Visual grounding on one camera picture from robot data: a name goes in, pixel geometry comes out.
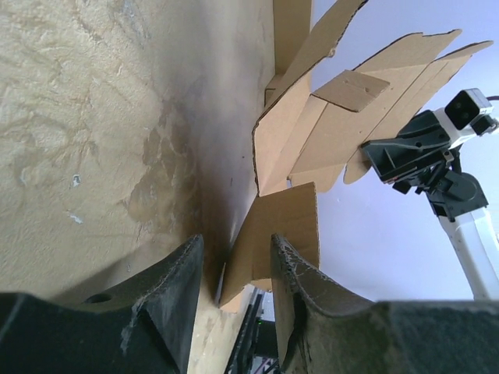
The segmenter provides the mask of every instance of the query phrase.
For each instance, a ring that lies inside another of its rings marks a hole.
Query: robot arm
[[[463,90],[445,108],[414,117],[396,138],[361,146],[382,182],[425,192],[476,300],[499,299],[499,243],[480,184],[461,171],[459,148],[499,132],[492,110],[479,90]]]
[[[475,300],[499,300],[499,244],[485,208],[457,216],[439,217],[451,239]]]

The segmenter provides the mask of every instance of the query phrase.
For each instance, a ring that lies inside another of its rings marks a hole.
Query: hole in bracket
[[[108,294],[95,294],[90,296],[83,304],[98,304],[100,302],[108,302],[112,299],[112,296]]]

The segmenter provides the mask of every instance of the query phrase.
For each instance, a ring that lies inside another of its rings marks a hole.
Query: floor
[[[223,372],[242,315],[214,292],[256,195],[272,2],[6,0],[0,17],[0,289],[79,301],[201,231],[189,372]]]

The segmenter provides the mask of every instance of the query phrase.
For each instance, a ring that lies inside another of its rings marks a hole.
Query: white background
[[[332,4],[316,0],[313,21]],[[313,71],[313,89],[405,34],[463,29],[442,55],[477,41],[497,43],[474,55],[425,108],[445,106],[466,88],[499,95],[498,22],[499,2],[494,0],[370,0],[354,17],[336,55]],[[498,155],[499,136],[474,139],[462,148],[463,171],[479,179],[497,231]],[[318,204],[320,268],[338,283],[372,300],[472,298],[425,196],[404,196],[381,183],[371,170],[353,185],[344,185],[340,176],[332,190],[318,196]]]

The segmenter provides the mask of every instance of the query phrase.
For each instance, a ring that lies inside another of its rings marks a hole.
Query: cardboard
[[[288,70],[310,34],[313,0],[274,0],[275,73]]]
[[[295,59],[268,87],[264,113],[253,129],[259,196],[314,182],[329,190],[346,165],[345,183],[369,168],[359,145],[397,134],[457,73],[492,42],[471,44],[435,59],[460,33],[396,40],[353,70],[310,92],[310,70],[331,57],[363,0],[337,0],[312,29]]]
[[[334,55],[365,0],[337,0],[305,37],[310,4],[274,0],[276,76],[253,129],[259,197],[225,268],[225,311],[239,311],[247,284],[271,289],[272,234],[284,235],[307,261],[319,266],[316,189],[329,190],[345,165],[346,183],[361,178],[369,165],[359,146],[395,136],[474,53],[492,44],[471,44],[436,59],[460,30],[405,35],[311,93],[312,68]],[[288,180],[292,189],[287,189]]]
[[[319,266],[317,199],[313,183],[257,197],[249,209],[225,268],[220,304],[239,310],[247,284],[271,290],[271,236],[284,235],[314,266]]]

